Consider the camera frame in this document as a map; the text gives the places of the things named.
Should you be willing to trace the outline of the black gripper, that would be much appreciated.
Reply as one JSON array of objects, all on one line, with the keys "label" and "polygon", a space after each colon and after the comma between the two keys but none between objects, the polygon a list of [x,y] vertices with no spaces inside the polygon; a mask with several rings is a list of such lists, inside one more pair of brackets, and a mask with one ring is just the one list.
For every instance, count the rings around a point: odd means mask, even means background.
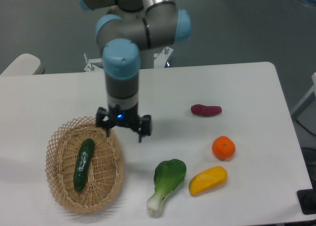
[{"label": "black gripper", "polygon": [[139,118],[138,102],[132,99],[115,99],[108,101],[109,110],[99,107],[96,113],[96,127],[102,128],[107,137],[110,137],[111,128],[115,126],[124,127],[137,132],[139,143],[142,138],[152,134],[152,118],[147,114]]}]

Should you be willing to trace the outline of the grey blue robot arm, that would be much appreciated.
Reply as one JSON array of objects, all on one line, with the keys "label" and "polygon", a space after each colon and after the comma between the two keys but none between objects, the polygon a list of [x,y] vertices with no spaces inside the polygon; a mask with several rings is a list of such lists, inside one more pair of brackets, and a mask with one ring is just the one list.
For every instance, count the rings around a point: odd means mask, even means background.
[{"label": "grey blue robot arm", "polygon": [[84,10],[117,6],[123,12],[144,12],[127,21],[108,13],[95,26],[96,43],[105,74],[108,108],[99,108],[96,126],[110,134],[115,126],[131,129],[140,138],[150,136],[150,115],[138,114],[140,52],[187,41],[191,18],[175,0],[78,0]]}]

